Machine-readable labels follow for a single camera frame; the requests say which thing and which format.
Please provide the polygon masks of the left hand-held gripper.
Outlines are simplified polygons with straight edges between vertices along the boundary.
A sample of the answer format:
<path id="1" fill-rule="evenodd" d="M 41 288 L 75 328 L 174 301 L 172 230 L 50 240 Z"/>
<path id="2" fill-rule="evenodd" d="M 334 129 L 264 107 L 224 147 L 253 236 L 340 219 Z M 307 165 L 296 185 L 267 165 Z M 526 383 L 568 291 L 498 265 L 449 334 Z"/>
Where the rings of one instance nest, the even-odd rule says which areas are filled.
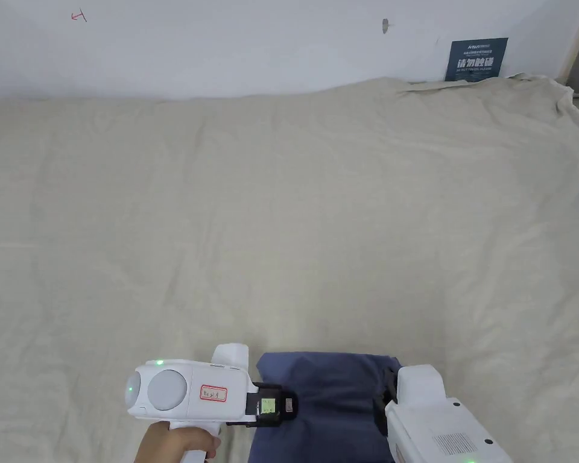
<path id="1" fill-rule="evenodd" d="M 297 394 L 280 385 L 254 383 L 248 346 L 216 346 L 210 362 L 153 359 L 127 379 L 125 405 L 139 419 L 165 421 L 169 429 L 197 427 L 218 436 L 221 424 L 276 427 L 297 416 Z"/>

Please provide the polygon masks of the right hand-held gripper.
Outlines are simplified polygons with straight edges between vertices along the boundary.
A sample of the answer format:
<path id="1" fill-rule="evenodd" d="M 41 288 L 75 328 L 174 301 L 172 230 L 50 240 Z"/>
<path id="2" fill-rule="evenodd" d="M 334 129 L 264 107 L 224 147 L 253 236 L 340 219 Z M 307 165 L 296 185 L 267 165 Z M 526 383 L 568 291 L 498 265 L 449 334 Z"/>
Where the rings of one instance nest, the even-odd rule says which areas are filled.
<path id="1" fill-rule="evenodd" d="M 447 396 L 434 366 L 383 372 L 373 416 L 394 462 L 512 462 L 465 405 Z"/>

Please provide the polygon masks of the person's left hand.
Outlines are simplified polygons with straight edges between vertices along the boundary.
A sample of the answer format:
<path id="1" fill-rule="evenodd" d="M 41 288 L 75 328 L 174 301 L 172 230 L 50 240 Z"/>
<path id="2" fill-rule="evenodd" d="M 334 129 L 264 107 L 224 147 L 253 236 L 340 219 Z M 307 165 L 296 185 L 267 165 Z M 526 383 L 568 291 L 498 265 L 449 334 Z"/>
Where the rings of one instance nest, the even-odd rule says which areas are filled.
<path id="1" fill-rule="evenodd" d="M 170 429 L 169 423 L 153 423 L 139 445 L 135 462 L 180 462 L 186 452 L 203 451 L 204 458 L 216 457 L 221 440 L 197 427 Z"/>

